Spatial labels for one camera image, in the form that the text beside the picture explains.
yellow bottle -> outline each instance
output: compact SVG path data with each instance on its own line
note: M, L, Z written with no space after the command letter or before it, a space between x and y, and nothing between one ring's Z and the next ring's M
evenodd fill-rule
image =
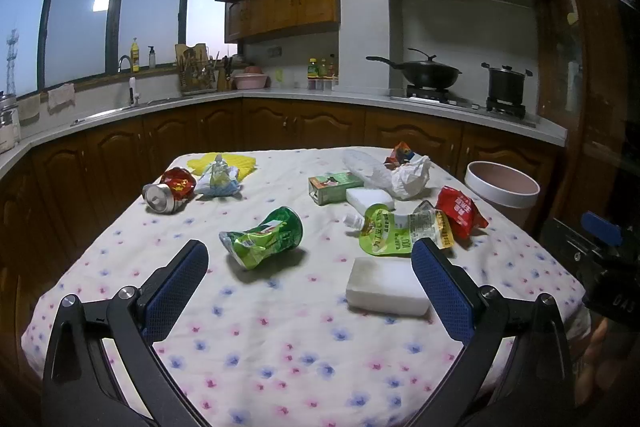
M133 37L133 44L131 45L131 69L134 73L140 71L140 48L135 37Z

towel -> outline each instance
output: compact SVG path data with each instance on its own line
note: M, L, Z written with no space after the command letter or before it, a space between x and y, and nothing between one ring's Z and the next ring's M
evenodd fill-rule
M213 163L218 154L221 153L209 152L202 158L189 160L187 162L187 166L193 169L192 174L194 174L195 176L202 176L204 169L207 168L207 165ZM223 152L222 159L226 162L227 165L229 165L229 167L238 167L239 182L241 182L249 174L255 171L255 158L251 158L251 156L242 156L241 154L231 154L228 152Z
M29 120L40 114L40 93L37 92L18 102L18 119Z
M47 107L49 107L50 111L68 102L76 102L76 89L72 82L49 91Z

floral tablecloth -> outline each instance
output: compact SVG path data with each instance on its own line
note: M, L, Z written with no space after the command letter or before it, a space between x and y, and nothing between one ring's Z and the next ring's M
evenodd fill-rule
M357 148L382 161L388 150ZM344 171L344 149L263 151L240 198L194 200L173 216L151 213L138 198L45 293L22 336L22 349L42 374L50 327L63 296L111 298L142 285L188 239L209 250L209 269L168 338L154 349L172 377L214 427L387 426L401 423L435 390L462 344L452 341L431 311L424 318L349 309L345 287L353 259L366 255L341 223L347 203L317 206L307 179ZM186 166L186 155L173 166ZM565 323L580 311L580 284L532 238L443 169L433 166L426 196L443 185L473 196L489 220L486 233L452 262L478 284L511 298L554 295ZM302 218L300 248L243 272L218 239L246 230L287 205ZM417 201L399 201L409 212ZM580 335L583 331L573 331ZM484 387L506 363L503 341ZM145 413L111 341L110 362L134 409Z

faucet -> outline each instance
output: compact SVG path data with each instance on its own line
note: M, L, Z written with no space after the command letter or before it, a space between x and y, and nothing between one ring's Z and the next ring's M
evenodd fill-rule
M118 61L118 73L122 73L122 61L125 58L129 61L129 70L131 70L131 73L133 74L133 63L131 62L131 57L129 57L129 55L122 55L122 57L120 57L120 60ZM129 105L138 105L139 99L140 93L136 92L136 77L132 76L129 78Z

black pot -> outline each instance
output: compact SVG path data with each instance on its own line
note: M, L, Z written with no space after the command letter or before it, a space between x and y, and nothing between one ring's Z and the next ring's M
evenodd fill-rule
M448 89L458 79L461 71L446 64L433 62L436 55L427 55L425 52L409 48L411 51L419 52L427 57L427 60L414 60L412 62L402 62L400 64L382 57L365 57L367 60L384 62L395 70L401 70L404 77L415 87L427 87L442 91Z
M522 93L524 91L524 77L533 76L529 70L524 73L511 71L511 66L492 68L486 62L481 64L483 68L489 70L489 98L511 103L511 105L522 105Z

